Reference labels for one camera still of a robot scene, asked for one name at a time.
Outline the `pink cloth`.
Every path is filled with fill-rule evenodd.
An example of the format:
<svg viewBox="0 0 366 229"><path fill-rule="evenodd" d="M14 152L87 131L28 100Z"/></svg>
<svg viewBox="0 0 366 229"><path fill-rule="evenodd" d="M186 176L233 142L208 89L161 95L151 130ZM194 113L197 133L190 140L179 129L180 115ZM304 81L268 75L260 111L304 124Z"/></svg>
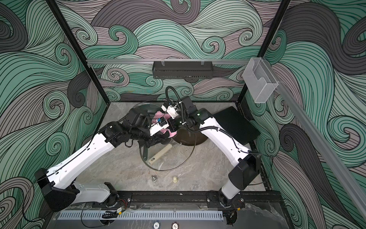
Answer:
<svg viewBox="0 0 366 229"><path fill-rule="evenodd" d="M172 138L177 134L176 128L173 126L174 118L168 113L158 111L155 113L152 119L152 126L150 128L150 136L154 136L158 133L169 134Z"/></svg>

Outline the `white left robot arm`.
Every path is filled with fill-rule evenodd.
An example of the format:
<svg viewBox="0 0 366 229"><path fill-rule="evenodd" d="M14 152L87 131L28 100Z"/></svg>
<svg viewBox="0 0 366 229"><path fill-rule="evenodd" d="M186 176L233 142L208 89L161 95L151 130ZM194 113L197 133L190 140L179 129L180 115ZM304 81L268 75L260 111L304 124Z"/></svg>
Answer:
<svg viewBox="0 0 366 229"><path fill-rule="evenodd" d="M136 141L140 148L149 148L170 139L175 133L170 128L176 117L171 106L162 106L157 111L134 107L119 121L109 122L98 130L89 143L63 162L49 169L39 169L35 173L36 181L51 211L58 212L72 204L87 202L115 206L119 194L111 183L85 185L76 182L76 178L120 145Z"/></svg>

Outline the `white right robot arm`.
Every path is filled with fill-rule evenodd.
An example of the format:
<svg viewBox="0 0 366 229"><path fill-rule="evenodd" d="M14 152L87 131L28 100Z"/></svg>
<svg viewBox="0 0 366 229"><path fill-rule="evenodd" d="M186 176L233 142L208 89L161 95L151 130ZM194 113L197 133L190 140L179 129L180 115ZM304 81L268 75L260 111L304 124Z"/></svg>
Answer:
<svg viewBox="0 0 366 229"><path fill-rule="evenodd" d="M218 199L222 206L231 206L235 196L260 173L261 154L246 147L248 142L259 136L259 131L233 107L212 114L205 108L197 109L187 96L180 102L166 101L161 109L177 126L205 135L230 161L233 169L219 190Z"/></svg>

